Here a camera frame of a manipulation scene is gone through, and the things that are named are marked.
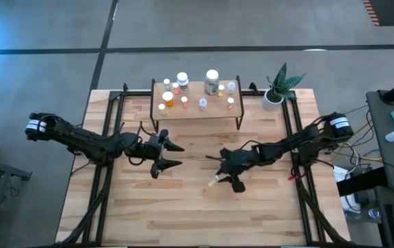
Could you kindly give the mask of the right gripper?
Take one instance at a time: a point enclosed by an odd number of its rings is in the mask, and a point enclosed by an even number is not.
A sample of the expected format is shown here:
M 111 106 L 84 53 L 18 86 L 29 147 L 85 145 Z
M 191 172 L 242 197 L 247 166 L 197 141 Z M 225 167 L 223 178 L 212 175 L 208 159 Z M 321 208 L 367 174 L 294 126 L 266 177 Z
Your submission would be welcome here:
M 218 183 L 231 183 L 231 187 L 235 193 L 243 193 L 246 190 L 245 184 L 238 176 L 234 175 L 239 175 L 255 166 L 259 161 L 258 152 L 255 149 L 229 150 L 227 148 L 223 148 L 220 150 L 220 156 L 220 169 L 216 174 L 228 174 L 231 176 L 219 179 Z

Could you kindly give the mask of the green snake plant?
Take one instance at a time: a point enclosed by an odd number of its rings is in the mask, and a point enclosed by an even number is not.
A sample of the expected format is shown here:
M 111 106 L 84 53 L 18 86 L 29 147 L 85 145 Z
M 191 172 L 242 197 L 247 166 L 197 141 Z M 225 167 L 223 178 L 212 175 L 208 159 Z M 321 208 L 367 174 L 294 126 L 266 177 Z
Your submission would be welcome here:
M 291 89 L 298 85 L 305 76 L 306 73 L 287 78 L 287 64 L 284 63 L 274 80 L 267 77 L 270 89 L 266 97 L 274 103 L 282 99 L 295 99 L 296 96 Z

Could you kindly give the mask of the wooden shelf with black legs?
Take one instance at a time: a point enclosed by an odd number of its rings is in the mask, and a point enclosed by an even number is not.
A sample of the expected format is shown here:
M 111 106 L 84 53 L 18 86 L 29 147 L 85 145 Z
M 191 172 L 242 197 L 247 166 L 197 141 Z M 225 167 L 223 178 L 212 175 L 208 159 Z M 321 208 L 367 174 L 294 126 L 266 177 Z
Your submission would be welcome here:
M 189 119 L 204 119 L 204 118 L 235 118 L 236 127 L 239 129 L 242 125 L 242 120 L 245 115 L 245 109 L 242 100 L 242 89 L 240 78 L 236 77 L 233 80 L 236 83 L 236 90 L 233 95 L 228 95 L 224 90 L 223 96 L 219 97 L 217 94 L 208 95 L 205 93 L 205 83 L 203 81 L 192 81 L 189 83 L 189 91 L 187 93 L 174 94 L 174 106 L 166 107 L 166 116 L 161 116 L 158 110 L 159 104 L 164 104 L 162 94 L 165 92 L 165 86 L 162 82 L 152 80 L 151 85 L 151 99 L 150 99 L 150 113 L 152 125 L 155 130 L 158 130 L 159 121 L 175 121 L 175 120 L 189 120 Z M 181 97 L 188 98 L 188 108 L 182 108 Z M 234 106 L 227 109 L 227 99 L 231 97 L 234 99 Z M 200 99 L 207 99 L 207 110 L 200 111 L 198 104 Z

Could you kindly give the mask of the white power strip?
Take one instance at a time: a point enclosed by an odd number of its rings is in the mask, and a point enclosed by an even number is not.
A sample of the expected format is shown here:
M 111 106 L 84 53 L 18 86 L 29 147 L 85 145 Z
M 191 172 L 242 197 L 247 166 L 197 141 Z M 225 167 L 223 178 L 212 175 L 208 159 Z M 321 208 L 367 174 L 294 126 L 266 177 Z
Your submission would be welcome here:
M 333 173 L 337 183 L 350 178 L 349 171 L 338 166 L 334 167 Z M 357 214 L 361 212 L 360 204 L 355 201 L 355 196 L 353 194 L 341 196 L 340 200 L 344 211 L 352 211 Z

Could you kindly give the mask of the white plant pot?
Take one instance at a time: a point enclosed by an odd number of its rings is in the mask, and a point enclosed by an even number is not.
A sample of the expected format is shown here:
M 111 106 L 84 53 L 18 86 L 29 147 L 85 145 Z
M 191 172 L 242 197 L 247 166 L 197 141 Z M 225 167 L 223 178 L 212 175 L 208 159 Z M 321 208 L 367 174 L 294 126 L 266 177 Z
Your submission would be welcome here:
M 261 106 L 266 111 L 275 111 L 281 106 L 283 100 L 281 96 L 271 96 L 271 90 L 267 90 L 262 98 Z

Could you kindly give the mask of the large white bottle green label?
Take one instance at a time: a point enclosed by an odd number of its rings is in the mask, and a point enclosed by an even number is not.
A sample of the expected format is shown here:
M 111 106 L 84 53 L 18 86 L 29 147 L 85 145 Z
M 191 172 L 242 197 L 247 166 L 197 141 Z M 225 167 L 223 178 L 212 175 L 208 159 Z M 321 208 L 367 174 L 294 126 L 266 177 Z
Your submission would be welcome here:
M 218 91 L 219 73 L 217 70 L 208 70 L 205 77 L 205 93 L 214 95 Z

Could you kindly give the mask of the black aluminium frame rails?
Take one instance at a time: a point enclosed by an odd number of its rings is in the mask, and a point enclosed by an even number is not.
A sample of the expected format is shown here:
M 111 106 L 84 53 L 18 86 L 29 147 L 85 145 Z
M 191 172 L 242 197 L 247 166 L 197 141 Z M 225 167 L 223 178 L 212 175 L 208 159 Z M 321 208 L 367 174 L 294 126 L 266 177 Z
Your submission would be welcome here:
M 298 132 L 302 130 L 301 118 L 298 109 L 298 104 L 295 99 L 291 100 L 295 124 Z M 292 135 L 291 123 L 289 120 L 289 113 L 287 103 L 282 102 L 283 117 L 286 124 L 287 134 Z M 331 242 L 337 246 L 349 246 L 351 243 L 345 240 L 339 233 L 332 227 L 330 222 L 326 219 L 325 215 L 320 211 L 318 198 L 313 182 L 313 174 L 311 166 L 319 161 L 318 157 L 311 164 L 300 165 L 298 164 L 298 151 L 295 149 L 291 152 L 292 161 L 292 176 L 299 176 L 295 181 L 295 186 L 300 202 L 300 211 L 302 217 L 302 224 L 307 245 L 326 246 L 329 243 L 326 237 L 331 239 Z
M 127 85 L 122 90 L 111 90 L 108 94 L 107 109 L 103 122 L 102 135 L 109 138 L 110 121 L 114 102 L 117 101 L 117 111 L 113 133 L 121 130 L 121 118 L 124 101 L 127 96 L 153 96 L 153 90 L 129 90 Z M 112 157 L 96 161 L 92 179 L 90 199 L 85 215 L 70 235 L 62 241 L 53 244 L 54 248 L 93 248 L 101 247 L 107 204 L 111 189 L 114 159 Z

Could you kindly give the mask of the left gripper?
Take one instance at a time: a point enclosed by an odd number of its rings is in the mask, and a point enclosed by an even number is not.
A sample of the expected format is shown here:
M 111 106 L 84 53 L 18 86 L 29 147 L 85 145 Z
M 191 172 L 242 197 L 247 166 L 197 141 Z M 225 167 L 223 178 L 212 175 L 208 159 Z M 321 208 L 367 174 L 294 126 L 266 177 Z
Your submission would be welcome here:
M 138 137 L 138 146 L 140 150 L 140 160 L 154 161 L 150 169 L 151 177 L 158 178 L 160 172 L 163 172 L 170 167 L 181 165 L 181 161 L 167 160 L 163 158 L 163 149 L 169 152 L 184 152 L 185 149 L 179 145 L 174 144 L 167 138 L 169 132 L 166 129 L 160 131 L 160 134 L 149 134 L 148 141 L 144 141 L 142 136 Z

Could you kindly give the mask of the black mat with orange edge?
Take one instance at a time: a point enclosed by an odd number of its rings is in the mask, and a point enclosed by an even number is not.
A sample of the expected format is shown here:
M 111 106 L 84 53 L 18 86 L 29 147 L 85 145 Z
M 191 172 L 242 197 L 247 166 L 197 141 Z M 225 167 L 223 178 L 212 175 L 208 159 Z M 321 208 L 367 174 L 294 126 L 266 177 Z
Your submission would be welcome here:
M 362 0 L 374 26 L 394 26 L 394 0 Z

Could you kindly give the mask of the white aspirin bottle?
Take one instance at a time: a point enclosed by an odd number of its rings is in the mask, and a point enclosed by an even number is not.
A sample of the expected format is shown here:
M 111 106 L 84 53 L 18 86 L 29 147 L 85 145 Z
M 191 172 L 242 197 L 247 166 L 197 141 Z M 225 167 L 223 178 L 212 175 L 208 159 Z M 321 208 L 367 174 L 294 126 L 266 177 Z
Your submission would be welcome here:
M 177 74 L 177 83 L 179 85 L 180 91 L 186 93 L 189 91 L 189 79 L 186 72 L 179 72 Z

